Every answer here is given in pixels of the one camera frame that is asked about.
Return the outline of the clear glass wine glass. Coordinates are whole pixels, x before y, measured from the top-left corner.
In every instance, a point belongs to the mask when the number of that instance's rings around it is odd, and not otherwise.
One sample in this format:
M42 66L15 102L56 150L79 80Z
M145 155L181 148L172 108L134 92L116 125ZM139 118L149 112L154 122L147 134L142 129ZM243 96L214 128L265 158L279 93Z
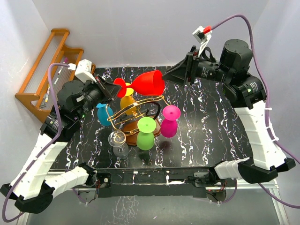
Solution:
M115 130L108 136L108 142L112 146L113 153L116 157L124 159L129 155L129 147L126 143L126 135L120 131Z

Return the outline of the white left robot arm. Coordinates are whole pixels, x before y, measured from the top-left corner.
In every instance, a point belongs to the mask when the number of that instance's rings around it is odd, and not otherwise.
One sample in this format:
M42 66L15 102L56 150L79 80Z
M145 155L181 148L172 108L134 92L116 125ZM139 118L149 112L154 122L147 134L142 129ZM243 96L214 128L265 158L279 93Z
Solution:
M96 184L95 170L86 163L51 179L46 175L56 157L80 129L81 119L99 103L114 101L121 90L121 86L99 76L85 82L66 82L58 93L54 92L52 84L49 86L55 102L41 127L36 145L19 175L0 188L5 196L4 204L9 199L14 200L21 213L38 214L63 192L78 185L92 187Z

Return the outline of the red plastic wine glass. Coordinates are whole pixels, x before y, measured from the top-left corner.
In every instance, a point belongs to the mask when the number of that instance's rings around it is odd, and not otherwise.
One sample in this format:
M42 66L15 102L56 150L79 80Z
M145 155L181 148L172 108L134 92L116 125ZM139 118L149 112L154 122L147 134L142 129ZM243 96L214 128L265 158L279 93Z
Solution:
M137 76L132 84L128 86L122 78L116 78L113 83L121 87L117 95L120 98L125 96L128 88L132 88L137 93L145 96L160 96L165 90L163 74L159 70Z

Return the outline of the pink plastic wine glass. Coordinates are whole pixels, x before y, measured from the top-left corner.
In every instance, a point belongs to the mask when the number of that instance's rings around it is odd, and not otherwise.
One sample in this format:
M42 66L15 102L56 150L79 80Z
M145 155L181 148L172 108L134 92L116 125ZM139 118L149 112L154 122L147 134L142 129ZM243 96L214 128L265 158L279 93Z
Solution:
M161 134L164 137L171 138L177 134L178 123L177 119L181 112L177 106L168 105L163 109L164 119L161 124Z

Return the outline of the orange yellow plastic wine glass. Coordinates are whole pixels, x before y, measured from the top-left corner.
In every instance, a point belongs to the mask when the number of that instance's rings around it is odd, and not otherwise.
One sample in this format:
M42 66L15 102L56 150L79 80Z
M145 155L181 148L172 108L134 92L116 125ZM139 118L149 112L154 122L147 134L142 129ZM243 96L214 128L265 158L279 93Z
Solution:
M127 88L125 96L120 100L120 109L124 109L135 102L133 93L134 90L132 88ZM136 107L132 107L125 111L126 115L133 115L134 113L136 113Z

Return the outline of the green capped marker pen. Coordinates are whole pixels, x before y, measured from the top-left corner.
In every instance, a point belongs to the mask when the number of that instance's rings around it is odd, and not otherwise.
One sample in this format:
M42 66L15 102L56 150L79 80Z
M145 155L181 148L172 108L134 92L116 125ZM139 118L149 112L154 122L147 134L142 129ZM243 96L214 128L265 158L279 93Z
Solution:
M45 102L47 103L48 102L48 99L49 99L49 94L50 94L50 86L48 86L48 89L47 89L47 92L46 92L46 95L45 95Z

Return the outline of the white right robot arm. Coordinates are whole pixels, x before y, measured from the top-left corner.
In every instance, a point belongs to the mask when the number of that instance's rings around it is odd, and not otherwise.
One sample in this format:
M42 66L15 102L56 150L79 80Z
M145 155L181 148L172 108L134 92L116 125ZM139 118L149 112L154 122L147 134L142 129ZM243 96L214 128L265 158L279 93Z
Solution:
M240 39L230 39L224 44L220 60L205 54L195 46L185 58L171 67L163 79L176 85L193 84L196 78L222 83L222 90L239 116L252 149L252 156L219 162L209 168L209 181L220 186L225 179L244 179L255 184L269 182L296 166L276 145L271 135L272 127L265 124L266 90L260 79L248 72L253 52Z

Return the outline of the green plastic wine glass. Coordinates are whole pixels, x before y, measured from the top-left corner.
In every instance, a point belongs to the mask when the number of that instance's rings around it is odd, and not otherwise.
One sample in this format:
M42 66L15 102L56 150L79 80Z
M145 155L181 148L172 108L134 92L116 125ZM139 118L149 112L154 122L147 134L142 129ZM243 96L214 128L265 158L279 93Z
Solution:
M141 150L150 150L154 145L153 131L156 129L156 122L151 117L143 117L138 123L139 133L136 144Z

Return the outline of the blue plastic wine glass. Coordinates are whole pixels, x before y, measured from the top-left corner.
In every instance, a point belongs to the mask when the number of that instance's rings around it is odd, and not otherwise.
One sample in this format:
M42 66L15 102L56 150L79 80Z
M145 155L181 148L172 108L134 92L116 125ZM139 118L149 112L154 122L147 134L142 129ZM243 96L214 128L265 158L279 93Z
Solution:
M111 122L108 121L109 116L113 116L114 112L113 110L107 105L107 104L101 104L99 103L97 106L97 116L98 120L103 126L110 126Z

